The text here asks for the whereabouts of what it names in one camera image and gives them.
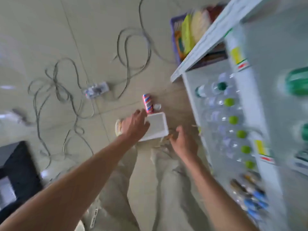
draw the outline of person's left arm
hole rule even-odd
[[[146,116],[144,109],[137,110],[122,135],[27,201],[0,225],[0,231],[73,231],[122,156],[147,132]]]

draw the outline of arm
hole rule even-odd
[[[258,231],[245,212],[216,182],[197,156],[198,146],[183,128],[176,129],[178,138],[170,139],[175,152],[183,160],[198,187],[211,221],[217,231]]]
[[[0,231],[74,230],[119,160],[147,132],[146,115],[144,109],[137,110],[126,119],[121,136],[27,201],[0,225]]]

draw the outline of red white and blue can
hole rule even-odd
[[[152,100],[150,97],[150,94],[144,94],[142,95],[143,103],[145,106],[145,110],[147,114],[152,114],[154,113],[153,105],[152,105]]]

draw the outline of khaki pants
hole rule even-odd
[[[169,147],[152,149],[151,159],[158,180],[156,218],[153,231],[210,230],[206,215],[191,194],[190,179],[181,161]],[[129,178],[137,159],[130,149],[119,162],[102,189],[93,231],[137,231],[138,223],[129,206]]]

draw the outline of hand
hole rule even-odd
[[[187,163],[187,160],[197,157],[198,145],[191,136],[185,133],[182,126],[178,126],[176,131],[179,135],[177,139],[170,138],[171,145],[182,161]]]
[[[141,111],[137,109],[132,116],[122,121],[122,134],[134,142],[138,142],[150,127],[149,122],[144,123],[146,117],[147,112],[145,109]]]

